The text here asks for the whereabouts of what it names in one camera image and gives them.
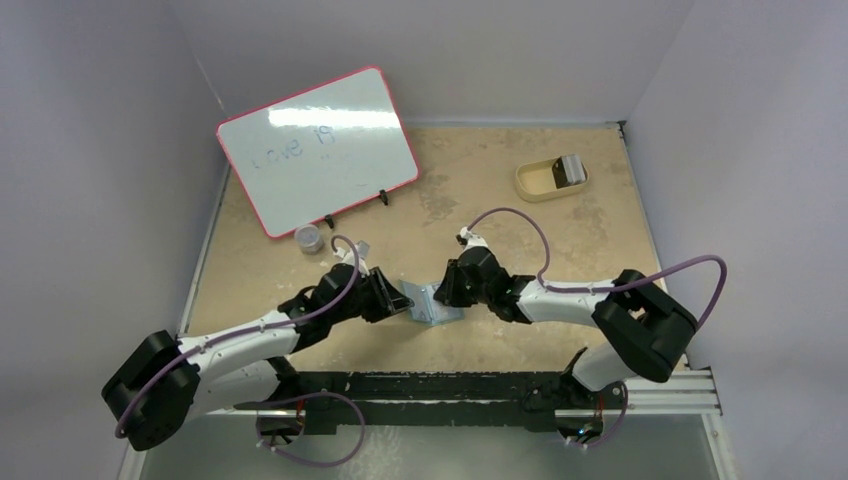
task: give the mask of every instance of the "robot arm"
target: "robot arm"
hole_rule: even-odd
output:
[[[364,257],[367,245],[357,251]],[[320,315],[298,322],[338,297],[355,274],[353,252],[326,273],[318,285],[301,290],[252,322],[210,335],[174,339],[166,331],[149,335],[106,383],[101,393],[116,419],[124,415],[163,367],[187,352],[144,395],[124,424],[136,450],[152,448],[173,435],[188,420],[223,407],[274,398],[291,369],[283,355],[326,338],[333,325],[362,317],[370,323],[406,311],[412,301],[398,292],[379,268],[359,272],[347,294]]]
[[[635,270],[591,283],[546,282],[546,288],[536,276],[507,273],[486,241],[467,228],[457,240],[465,248],[459,258],[448,261],[435,300],[452,307],[482,303],[507,322],[565,321],[598,327],[607,342],[578,353],[568,372],[591,392],[634,376],[668,381],[695,335],[695,318],[652,283],[624,292],[597,291],[644,278]],[[557,293],[550,287],[585,293]]]

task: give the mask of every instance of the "purple cable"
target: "purple cable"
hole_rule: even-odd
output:
[[[661,270],[661,271],[659,271],[659,272],[657,272],[653,275],[649,275],[649,276],[642,278],[640,280],[637,280],[635,282],[627,283],[627,284],[624,284],[624,285],[618,285],[618,286],[615,286],[615,287],[598,287],[598,288],[590,289],[588,287],[566,287],[566,288],[563,288],[563,287],[554,287],[552,285],[547,285],[545,283],[544,279],[542,278],[542,275],[548,270],[548,267],[550,267],[550,265],[551,265],[551,246],[548,243],[548,238],[545,235],[545,232],[542,231],[542,227],[540,227],[539,224],[536,223],[535,220],[530,218],[529,215],[527,215],[526,213],[524,213],[520,210],[516,210],[516,209],[510,208],[510,207],[493,208],[493,209],[491,209],[487,212],[483,212],[482,214],[480,214],[480,216],[478,216],[470,224],[468,224],[468,227],[467,227],[468,230],[471,230],[475,225],[477,225],[477,223],[480,222],[480,220],[483,220],[484,218],[488,217],[489,215],[491,215],[493,213],[497,213],[497,212],[514,213],[514,214],[518,215],[519,217],[522,217],[523,219],[527,220],[530,223],[530,225],[532,225],[533,228],[536,229],[536,232],[539,233],[539,237],[542,239],[542,244],[545,247],[545,265],[543,265],[541,270],[539,270],[539,273],[536,274],[536,280],[539,282],[540,285],[542,285],[542,287],[545,290],[547,290],[549,292],[556,292],[556,293],[620,293],[620,292],[626,292],[627,290],[632,290],[634,288],[639,288],[639,287],[645,286],[649,283],[653,283],[653,282],[655,282],[655,281],[657,281],[661,278],[664,278],[664,277],[667,277],[671,274],[677,273],[677,272],[679,272],[683,269],[689,268],[693,265],[697,265],[697,264],[703,263],[703,262],[713,261],[713,262],[716,262],[718,264],[719,277],[718,277],[718,281],[716,282],[716,288],[713,291],[713,296],[710,298],[709,303],[707,303],[706,308],[704,308],[704,313],[701,314],[701,318],[698,319],[698,324],[696,326],[696,330],[699,330],[701,328],[701,326],[704,325],[704,322],[707,321],[707,318],[709,318],[710,314],[712,313],[713,309],[715,308],[715,305],[718,302],[718,298],[721,295],[721,291],[724,289],[724,284],[727,281],[727,264],[725,263],[725,261],[721,257],[719,257],[718,255],[701,255],[699,257],[695,257],[695,258],[692,258],[690,260],[686,260],[685,262],[678,263],[677,265],[674,265],[674,266],[671,266],[671,267],[666,268],[664,270]]]
[[[288,326],[288,325],[292,325],[295,322],[304,322],[304,321],[311,320],[311,319],[317,317],[318,315],[323,314],[327,310],[335,307],[336,304],[339,303],[345,297],[345,295],[348,294],[348,292],[350,292],[350,290],[353,288],[353,284],[356,282],[356,278],[359,276],[359,252],[356,250],[356,245],[354,245],[353,242],[350,241],[350,239],[345,237],[344,235],[335,235],[330,239],[330,246],[333,248],[333,250],[335,250],[335,248],[336,248],[336,246],[335,246],[336,239],[342,240],[343,242],[347,243],[348,246],[353,251],[353,274],[350,276],[350,280],[348,280],[347,284],[345,285],[344,289],[342,289],[341,293],[339,293],[339,295],[337,297],[330,300],[330,302],[327,303],[326,305],[324,305],[323,307],[319,308],[318,310],[315,310],[314,312],[307,313],[306,315],[304,315],[302,317],[297,317],[296,319],[293,319],[293,320],[283,320],[283,321],[280,321],[280,322],[268,323],[268,324],[265,325],[266,330],[271,329],[271,328],[285,327],[285,326]],[[234,331],[229,332],[227,334],[221,335],[220,337],[216,337],[216,338],[209,340],[208,342],[206,342],[206,347],[214,347],[215,345],[217,345],[221,342],[225,342],[227,340],[233,339],[235,337],[240,337],[242,335],[247,335],[249,333],[258,332],[259,330],[260,330],[259,326],[245,327],[241,330],[234,330]],[[134,412],[135,409],[138,408],[138,404],[141,402],[141,399],[143,399],[145,397],[145,395],[147,395],[147,393],[150,391],[150,389],[153,388],[153,386],[156,385],[156,383],[158,383],[160,380],[162,380],[162,378],[165,375],[167,375],[171,370],[173,370],[174,367],[179,365],[183,360],[187,360],[189,357],[199,353],[200,350],[201,350],[201,347],[197,346],[197,347],[191,348],[191,349],[183,352],[182,354],[180,354],[179,356],[177,356],[176,358],[171,360],[167,365],[162,367],[161,370],[156,372],[156,374],[153,375],[153,377],[150,380],[148,380],[147,383],[145,383],[144,386],[141,387],[141,389],[139,389],[136,396],[133,397],[133,399],[130,401],[129,405],[127,405],[127,408],[124,409],[124,412],[121,414],[121,418],[118,419],[118,425],[115,427],[115,436],[116,437],[118,437],[118,438],[126,438],[127,437],[127,434],[124,431],[124,428],[126,427],[127,422],[129,421],[130,414],[132,414],[132,412]],[[363,425],[363,429],[364,429],[365,428],[364,419],[362,420],[362,425]]]
[[[601,438],[592,443],[585,444],[586,448],[594,448],[606,443],[612,437],[612,434],[621,427],[621,424],[624,422],[624,413],[627,411],[628,402],[630,402],[630,392],[627,391],[627,385],[624,382],[621,382],[621,391],[624,394],[624,399],[622,400],[621,413],[618,414],[618,418],[615,419],[609,430],[604,429],[604,434],[601,435]]]
[[[301,395],[299,397],[289,398],[289,399],[286,399],[286,400],[281,400],[281,401],[276,401],[276,402],[263,402],[263,403],[261,403],[261,405],[263,407],[266,407],[266,408],[279,408],[279,407],[282,407],[283,405],[288,405],[290,403],[299,402],[301,400],[309,400],[311,398],[317,398],[317,397],[332,397],[332,398],[335,398],[337,400],[341,400],[341,401],[345,402],[346,404],[350,405],[350,407],[353,408],[353,411],[356,412],[356,416],[359,417],[359,427],[360,427],[359,428],[359,440],[356,441],[356,445],[353,447],[353,450],[351,450],[350,453],[348,453],[347,455],[345,455],[344,457],[342,457],[338,460],[333,460],[332,462],[318,462],[318,461],[315,461],[315,460],[307,460],[305,458],[301,458],[301,457],[298,457],[296,455],[292,455],[291,453],[289,453],[285,450],[281,450],[281,449],[271,445],[270,443],[266,442],[262,438],[262,431],[259,428],[259,419],[257,418],[256,419],[256,436],[259,438],[259,445],[262,445],[263,447],[271,450],[271,452],[276,453],[277,455],[280,455],[281,457],[288,458],[289,460],[295,461],[295,462],[297,462],[301,465],[306,465],[307,467],[322,467],[322,468],[337,467],[337,466],[345,463],[346,461],[350,460],[351,458],[353,458],[353,456],[356,455],[356,453],[359,451],[359,449],[362,448],[362,442],[365,441],[365,416],[362,415],[362,410],[360,410],[359,407],[357,407],[356,404],[353,403],[353,401],[351,399],[345,397],[344,395],[339,395],[338,393],[334,393],[334,392],[315,392],[315,393],[309,393],[309,394],[306,394],[306,395]]]

